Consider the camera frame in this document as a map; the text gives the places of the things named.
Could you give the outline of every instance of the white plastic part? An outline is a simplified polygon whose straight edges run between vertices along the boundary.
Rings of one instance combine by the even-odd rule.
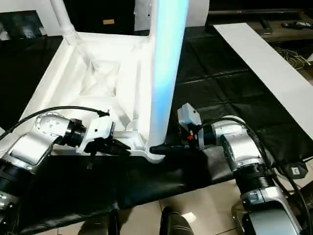
[[[109,116],[95,118],[91,121],[77,153],[82,153],[89,142],[96,138],[108,138],[114,130],[114,123]]]
[[[155,0],[150,40],[155,42],[150,135],[146,150],[164,143],[171,111],[189,0]],[[150,154],[155,162],[164,156]]]
[[[61,43],[22,117],[60,105],[109,109],[114,136],[129,143],[132,155],[159,163],[164,156],[150,154],[149,148],[165,140],[188,0],[154,0],[149,37],[75,35],[63,1],[51,3],[68,43]],[[86,126],[97,118],[87,111],[60,113]],[[16,132],[29,129],[26,123]]]
[[[179,124],[189,131],[188,124],[202,125],[200,114],[189,104],[185,103],[177,110]],[[204,132],[203,128],[198,131],[199,149],[204,149]]]
[[[63,0],[51,0],[51,5],[56,13],[63,37],[70,45],[74,45],[78,39],[78,35],[74,26],[70,22]]]
[[[201,125],[200,114],[189,104],[185,103],[177,110],[179,124],[188,131],[188,124]]]

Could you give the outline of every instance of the white wall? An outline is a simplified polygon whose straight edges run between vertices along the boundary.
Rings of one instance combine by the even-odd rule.
[[[210,0],[189,0],[189,10],[186,26],[204,26],[209,11]],[[152,0],[136,0],[135,30],[150,28],[150,3]]]
[[[61,35],[50,0],[0,0],[0,12],[36,10],[47,35]]]

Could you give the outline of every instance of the white pole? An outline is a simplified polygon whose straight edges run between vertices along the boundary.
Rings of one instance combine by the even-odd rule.
[[[51,0],[51,5],[63,32],[63,37],[70,45],[75,45],[76,40],[79,39],[79,37],[74,26],[70,22],[63,0]]]
[[[172,106],[189,0],[155,0],[149,39],[155,43],[149,140],[146,150],[164,143]],[[149,154],[158,163],[162,155]]]

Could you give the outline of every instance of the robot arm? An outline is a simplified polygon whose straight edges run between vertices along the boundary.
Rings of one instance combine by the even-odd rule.
[[[53,146],[76,147],[78,153],[129,155],[128,146],[114,140],[115,124],[109,116],[91,121],[88,129],[81,120],[67,119],[47,112],[35,119],[32,130],[21,136],[0,159],[0,225],[8,224],[7,215],[27,190],[32,178]]]
[[[204,149],[199,113],[187,103],[178,110],[178,117],[182,136],[188,139],[188,147],[160,145],[152,147],[151,152],[162,154],[170,150]],[[245,234],[301,234],[302,228],[281,189],[275,185],[266,164],[267,159],[263,158],[245,122],[239,117],[226,116],[214,122],[211,128],[216,145],[223,148],[224,157],[241,192],[240,198],[246,212],[237,223],[238,228]]]

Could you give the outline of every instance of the black cloth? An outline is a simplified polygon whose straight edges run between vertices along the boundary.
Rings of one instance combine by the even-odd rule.
[[[61,36],[0,41],[1,128],[19,121],[61,41]]]
[[[15,60],[11,63],[19,67]],[[12,74],[9,77],[16,82],[27,75]],[[281,160],[313,156],[311,139],[215,31],[205,32],[202,27],[186,30],[167,142],[177,139],[176,112],[185,102],[193,105],[205,122],[224,115],[240,116]],[[21,107],[9,107],[22,112]],[[7,123],[1,120],[0,125]],[[210,142],[208,131],[205,129],[205,136]],[[92,170],[86,169],[85,157],[55,156],[49,161],[21,203],[22,234],[66,226],[232,178],[224,158],[201,152],[166,156],[160,164],[143,157],[105,157],[98,159]]]
[[[129,34],[134,33],[135,0],[64,0],[67,12],[79,32]],[[104,24],[105,20],[114,23]]]

